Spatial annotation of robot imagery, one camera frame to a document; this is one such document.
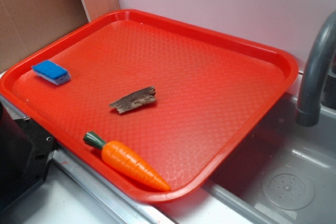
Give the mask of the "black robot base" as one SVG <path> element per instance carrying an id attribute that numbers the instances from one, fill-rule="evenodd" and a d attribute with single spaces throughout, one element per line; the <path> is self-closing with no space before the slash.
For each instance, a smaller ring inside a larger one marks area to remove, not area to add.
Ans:
<path id="1" fill-rule="evenodd" d="M 1 213 L 45 182 L 54 147 L 35 120 L 13 119 L 1 105 Z"/>

